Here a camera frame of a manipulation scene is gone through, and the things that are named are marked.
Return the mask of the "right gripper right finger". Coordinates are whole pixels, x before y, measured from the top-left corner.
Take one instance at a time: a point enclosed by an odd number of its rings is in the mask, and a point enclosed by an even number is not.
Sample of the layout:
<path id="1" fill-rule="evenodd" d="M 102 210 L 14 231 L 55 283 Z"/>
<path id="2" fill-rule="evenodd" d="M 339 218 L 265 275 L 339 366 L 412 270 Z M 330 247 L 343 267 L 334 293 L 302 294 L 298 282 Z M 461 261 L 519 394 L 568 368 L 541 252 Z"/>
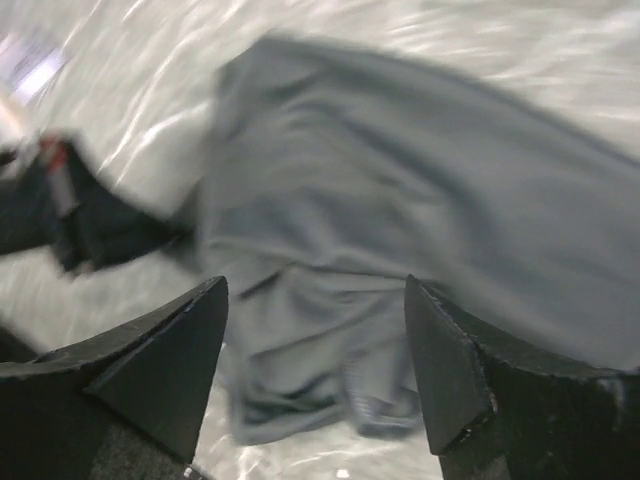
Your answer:
<path id="1" fill-rule="evenodd" d="M 537 348 L 406 281 L 429 448 L 447 479 L 635 479 L 639 375 Z"/>

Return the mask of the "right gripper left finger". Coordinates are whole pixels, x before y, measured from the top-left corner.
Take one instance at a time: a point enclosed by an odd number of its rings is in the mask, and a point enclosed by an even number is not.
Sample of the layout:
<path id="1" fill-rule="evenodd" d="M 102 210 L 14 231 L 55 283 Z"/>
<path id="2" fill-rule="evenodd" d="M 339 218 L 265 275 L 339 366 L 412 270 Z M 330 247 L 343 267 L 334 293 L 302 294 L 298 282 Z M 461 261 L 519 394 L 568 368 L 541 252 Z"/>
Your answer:
<path id="1" fill-rule="evenodd" d="M 47 353 L 3 328 L 2 477 L 200 478 L 194 457 L 227 315 L 217 277 Z"/>

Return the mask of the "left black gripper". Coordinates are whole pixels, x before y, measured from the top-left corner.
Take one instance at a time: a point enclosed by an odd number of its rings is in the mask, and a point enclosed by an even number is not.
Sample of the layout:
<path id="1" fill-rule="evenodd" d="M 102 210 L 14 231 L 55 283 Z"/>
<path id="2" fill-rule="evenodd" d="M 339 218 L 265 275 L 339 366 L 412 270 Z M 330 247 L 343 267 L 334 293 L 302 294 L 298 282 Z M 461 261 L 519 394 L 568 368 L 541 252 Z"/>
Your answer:
<path id="1" fill-rule="evenodd" d="M 132 261 L 188 235 L 127 202 L 92 173 L 74 138 L 58 132 L 1 149 L 1 253 L 48 247 L 63 271 L 75 273 Z"/>

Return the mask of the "grey t shirt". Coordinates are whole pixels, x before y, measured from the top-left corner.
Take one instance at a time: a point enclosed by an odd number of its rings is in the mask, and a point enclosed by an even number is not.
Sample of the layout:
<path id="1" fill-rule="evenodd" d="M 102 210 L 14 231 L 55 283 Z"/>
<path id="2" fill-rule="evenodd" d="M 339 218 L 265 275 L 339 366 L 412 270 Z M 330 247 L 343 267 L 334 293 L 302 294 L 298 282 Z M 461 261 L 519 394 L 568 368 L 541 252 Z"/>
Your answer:
<path id="1" fill-rule="evenodd" d="M 245 445 L 348 416 L 420 422 L 408 276 L 596 366 L 639 365 L 639 162 L 450 69 L 259 39 L 224 65 L 199 186 L 229 284 L 221 372 Z"/>

